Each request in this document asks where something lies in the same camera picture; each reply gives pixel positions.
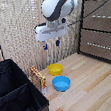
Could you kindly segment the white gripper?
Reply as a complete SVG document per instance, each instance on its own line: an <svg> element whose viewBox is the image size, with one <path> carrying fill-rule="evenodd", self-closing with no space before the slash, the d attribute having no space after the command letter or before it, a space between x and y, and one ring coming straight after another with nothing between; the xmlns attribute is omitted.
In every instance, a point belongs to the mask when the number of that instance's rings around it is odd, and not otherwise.
<svg viewBox="0 0 111 111"><path fill-rule="evenodd" d="M66 35L68 26L66 24L66 18L60 18L53 22L47 21L46 23L41 23L35 27L36 41L43 43L43 49L47 50L47 41L48 39L54 39L55 37L61 37ZM56 46L60 46L61 41L56 40Z"/></svg>

